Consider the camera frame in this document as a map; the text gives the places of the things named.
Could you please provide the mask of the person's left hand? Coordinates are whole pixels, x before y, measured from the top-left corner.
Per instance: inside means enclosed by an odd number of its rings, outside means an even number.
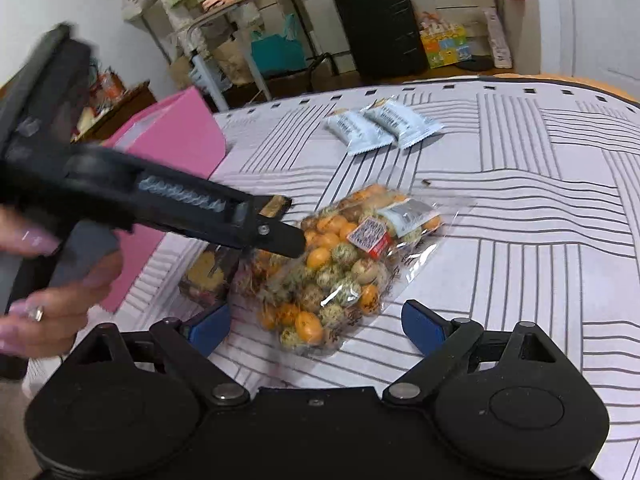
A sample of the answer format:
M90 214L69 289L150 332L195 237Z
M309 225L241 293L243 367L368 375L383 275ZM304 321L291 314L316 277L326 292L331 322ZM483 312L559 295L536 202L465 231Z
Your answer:
M1 208L1 249L23 257L50 256L60 241L21 217ZM114 249L80 280L38 290L12 304L1 318L1 353L24 359L62 356L73 348L77 333L88 323L88 312L108 296L122 272L122 253Z

